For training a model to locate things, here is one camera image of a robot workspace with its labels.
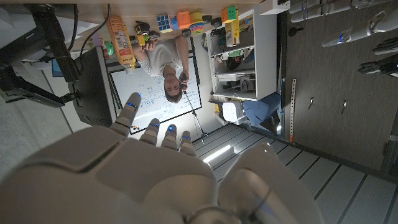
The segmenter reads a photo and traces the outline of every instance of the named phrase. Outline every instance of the wooden shelf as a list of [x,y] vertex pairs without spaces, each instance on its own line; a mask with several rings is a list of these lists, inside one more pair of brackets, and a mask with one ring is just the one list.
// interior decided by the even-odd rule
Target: wooden shelf
[[239,75],[239,74],[254,74],[256,73],[255,69],[244,69],[244,70],[233,70],[227,72],[216,73],[215,75]]

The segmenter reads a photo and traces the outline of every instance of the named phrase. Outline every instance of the monitor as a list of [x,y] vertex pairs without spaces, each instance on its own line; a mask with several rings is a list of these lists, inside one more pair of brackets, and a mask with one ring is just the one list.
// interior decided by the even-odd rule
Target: monitor
[[95,47],[75,59],[79,80],[69,82],[69,92],[78,93],[73,105],[80,121],[95,126],[109,127],[116,120],[117,106],[108,78],[108,70],[101,47]]

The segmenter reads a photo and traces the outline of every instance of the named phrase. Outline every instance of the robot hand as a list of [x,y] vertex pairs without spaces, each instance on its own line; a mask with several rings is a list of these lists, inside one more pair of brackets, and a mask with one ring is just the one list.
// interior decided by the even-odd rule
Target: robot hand
[[398,54],[377,62],[363,63],[360,66],[361,68],[358,71],[363,74],[381,72],[382,74],[398,78]]
[[352,42],[377,32],[387,32],[396,28],[398,28],[398,1],[392,1],[372,19],[344,31],[329,35],[322,42],[322,46],[330,47]]
[[393,52],[398,52],[398,37],[385,40],[383,43],[378,44],[375,49],[373,49],[374,54],[388,54]]
[[389,1],[392,0],[306,0],[291,6],[289,12],[293,14],[292,22],[301,22],[352,8],[361,9]]
[[133,93],[110,128],[75,132],[27,158],[0,183],[2,223],[323,223],[304,185],[267,143],[246,149],[218,187],[190,134],[159,120],[127,138]]

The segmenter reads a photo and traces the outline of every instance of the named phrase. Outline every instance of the monitor arm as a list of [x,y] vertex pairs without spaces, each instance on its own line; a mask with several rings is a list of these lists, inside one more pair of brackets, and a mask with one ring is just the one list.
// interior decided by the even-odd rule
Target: monitor arm
[[28,99],[55,108],[64,106],[78,94],[55,96],[18,77],[12,69],[12,63],[50,46],[65,81],[79,80],[77,66],[64,43],[65,37],[54,7],[49,4],[26,4],[25,7],[32,13],[36,28],[0,49],[0,95],[6,103]]

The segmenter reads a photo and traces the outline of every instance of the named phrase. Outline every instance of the cable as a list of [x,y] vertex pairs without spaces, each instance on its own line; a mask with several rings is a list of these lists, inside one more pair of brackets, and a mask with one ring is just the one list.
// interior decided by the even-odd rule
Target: cable
[[80,66],[81,66],[81,73],[83,73],[83,62],[82,62],[82,59],[81,59],[81,55],[83,54],[83,50],[84,50],[84,48],[85,48],[85,45],[86,45],[87,41],[91,38],[92,35],[94,35],[94,34],[95,34],[97,31],[99,31],[103,26],[105,26],[105,24],[106,24],[106,23],[108,22],[108,20],[109,20],[110,15],[111,15],[111,5],[108,4],[108,15],[106,16],[105,21],[104,21],[101,25],[99,25],[99,27],[97,27],[97,29],[95,29],[95,30],[86,38],[86,40],[84,41],[83,45],[81,46],[81,50],[80,50]]
[[73,5],[73,13],[75,15],[75,21],[73,23],[73,34],[72,34],[72,40],[70,41],[70,45],[68,48],[68,51],[70,52],[73,44],[75,43],[75,39],[76,39],[76,34],[77,34],[77,22],[78,22],[78,10],[77,10],[77,4]]

